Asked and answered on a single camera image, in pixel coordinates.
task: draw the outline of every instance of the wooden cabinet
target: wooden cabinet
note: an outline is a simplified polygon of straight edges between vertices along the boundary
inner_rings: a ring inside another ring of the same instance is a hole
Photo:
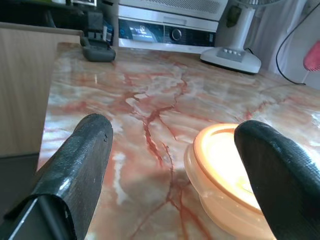
[[[0,157],[40,151],[57,44],[80,34],[0,22]]]

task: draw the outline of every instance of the translucent plastic bowl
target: translucent plastic bowl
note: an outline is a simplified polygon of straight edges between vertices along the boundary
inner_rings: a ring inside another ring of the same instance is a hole
[[[237,124],[202,130],[184,154],[186,173],[208,216],[238,239],[275,239],[234,143]]]

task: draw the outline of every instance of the white curtain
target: white curtain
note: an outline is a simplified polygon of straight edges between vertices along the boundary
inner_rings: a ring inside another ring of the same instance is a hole
[[[272,4],[257,15],[261,15],[259,24],[255,29],[255,22],[251,26],[251,32],[247,38],[247,46],[260,58],[261,68],[278,73],[276,66],[276,54],[280,44],[300,20],[303,8],[307,0],[284,0],[278,4]],[[286,68],[288,50],[292,36],[283,45],[278,62],[281,69]]]

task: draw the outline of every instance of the marble countertop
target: marble countertop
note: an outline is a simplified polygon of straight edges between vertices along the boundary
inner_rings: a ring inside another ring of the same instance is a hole
[[[187,145],[209,125],[259,120],[320,156],[320,91],[196,54],[120,48],[113,63],[93,63],[78,44],[59,44],[39,167],[90,113],[106,116],[114,137],[87,240],[233,239],[206,215],[184,170]]]

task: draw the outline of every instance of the orange container lid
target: orange container lid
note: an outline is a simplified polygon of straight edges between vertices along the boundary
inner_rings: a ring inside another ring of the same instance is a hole
[[[194,156],[204,174],[221,191],[244,207],[262,214],[234,142],[237,126],[215,124],[203,129],[194,139]]]

